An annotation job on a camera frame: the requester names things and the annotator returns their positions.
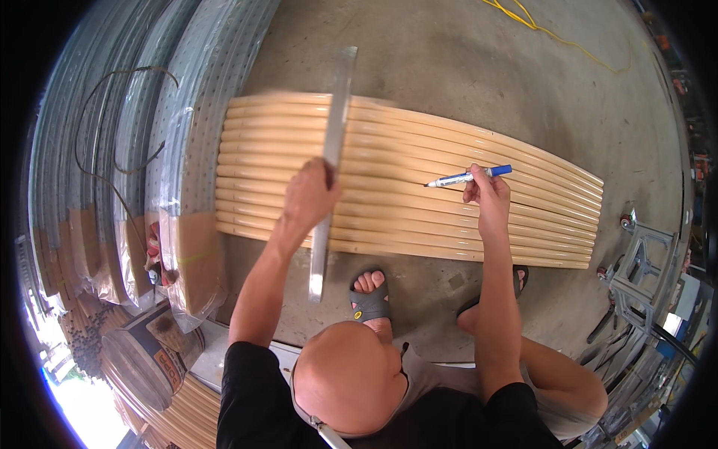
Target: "gray slipper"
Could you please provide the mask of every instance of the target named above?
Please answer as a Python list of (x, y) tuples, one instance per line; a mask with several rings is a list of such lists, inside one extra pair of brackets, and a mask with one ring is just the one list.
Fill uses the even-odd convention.
[[(366, 272), (374, 273), (380, 271), (384, 274), (384, 283), (376, 288), (371, 293), (359, 293), (354, 290), (354, 282), (359, 276), (364, 275)], [(354, 321), (358, 323), (364, 323), (374, 318), (388, 318), (391, 319), (391, 307), (389, 301), (385, 301), (384, 297), (389, 294), (388, 280), (386, 279), (386, 273), (378, 268), (364, 269), (361, 273), (353, 277), (352, 283), (349, 285), (349, 305), (355, 303), (357, 306), (352, 310), (354, 312)]]
[[(521, 292), (523, 291), (521, 286), (521, 279), (518, 278), (518, 271), (521, 270), (523, 272), (523, 287), (526, 288), (526, 283), (528, 283), (528, 267), (526, 265), (514, 265), (513, 266), (513, 294), (516, 296), (516, 299), (518, 299), (519, 296), (521, 296)], [(477, 297), (474, 297), (459, 307), (459, 310), (456, 311), (456, 318), (459, 317), (463, 312), (466, 312), (471, 307), (474, 307), (476, 304), (479, 303), (479, 298), (481, 298), (481, 295), (478, 295)]]

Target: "man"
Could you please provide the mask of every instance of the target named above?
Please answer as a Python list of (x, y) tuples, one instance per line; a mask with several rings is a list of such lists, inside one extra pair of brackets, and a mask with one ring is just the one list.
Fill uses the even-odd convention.
[(341, 195), (331, 168), (313, 159), (289, 183), (284, 212), (244, 283), (229, 331), (219, 448), (326, 448), (323, 422), (352, 447), (561, 447), (603, 414), (600, 380), (571, 359), (521, 337), (516, 295), (528, 269), (512, 271), (510, 190), (476, 164), (463, 200), (481, 207), (483, 284), (457, 325), (475, 337), (475, 369), (436, 366), (392, 345), (387, 281), (363, 272), (348, 289), (355, 321), (310, 339), (291, 388), (268, 349), (279, 321), (289, 260)]

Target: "bucket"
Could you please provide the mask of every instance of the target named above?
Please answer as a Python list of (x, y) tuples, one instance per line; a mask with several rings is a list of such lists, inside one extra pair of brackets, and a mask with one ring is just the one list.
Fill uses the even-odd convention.
[(164, 303), (107, 332), (102, 347), (124, 386), (137, 400), (162, 412), (204, 351), (205, 338), (199, 328), (182, 333)]

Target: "black t-shirt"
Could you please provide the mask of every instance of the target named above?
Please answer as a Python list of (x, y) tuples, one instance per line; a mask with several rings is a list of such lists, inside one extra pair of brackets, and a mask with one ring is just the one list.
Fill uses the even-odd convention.
[[(436, 388), (353, 448), (561, 448), (536, 414), (536, 397), (523, 383), (498, 390), (483, 406), (477, 397)], [(227, 350), (218, 448), (328, 448), (294, 411), (277, 357), (247, 342)]]

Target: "bare foot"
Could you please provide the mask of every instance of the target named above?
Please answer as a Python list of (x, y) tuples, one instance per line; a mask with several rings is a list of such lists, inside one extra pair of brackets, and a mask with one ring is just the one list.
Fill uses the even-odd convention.
[[(354, 281), (354, 290), (358, 293), (371, 293), (382, 285), (386, 280), (384, 279), (384, 273), (375, 271), (374, 273), (366, 272), (360, 275), (356, 281)], [(389, 301), (389, 296), (384, 297), (385, 301)], [(352, 308), (356, 308), (356, 302), (352, 302)], [(373, 320), (367, 320), (363, 324), (369, 326), (382, 343), (389, 343), (393, 339), (391, 332), (391, 320), (388, 318), (374, 318)]]
[[(523, 290), (523, 278), (526, 276), (526, 273), (522, 269), (516, 270), (516, 273), (518, 274), (518, 291), (520, 292), (521, 290)], [(476, 329), (476, 317), (478, 313), (478, 304), (464, 310), (456, 318), (456, 325), (459, 326), (459, 329), (463, 330), (464, 332), (473, 334), (474, 330)]]

